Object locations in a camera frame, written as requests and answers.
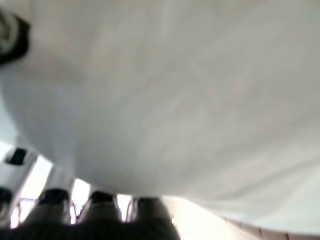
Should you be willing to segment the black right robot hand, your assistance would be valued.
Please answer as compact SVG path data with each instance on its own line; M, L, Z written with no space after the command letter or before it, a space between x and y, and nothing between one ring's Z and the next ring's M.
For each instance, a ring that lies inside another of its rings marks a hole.
M23 58L29 50L30 24L12 12L0 9L0 66Z

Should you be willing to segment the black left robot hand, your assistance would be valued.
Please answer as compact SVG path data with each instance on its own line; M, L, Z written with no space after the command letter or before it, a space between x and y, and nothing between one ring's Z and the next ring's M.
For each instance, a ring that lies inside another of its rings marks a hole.
M71 223L75 180L52 167L25 220L11 228L11 215L38 156L23 148L0 161L0 237L3 240L178 240L168 209L160 198L134 198L123 222L117 197L93 189L75 223Z

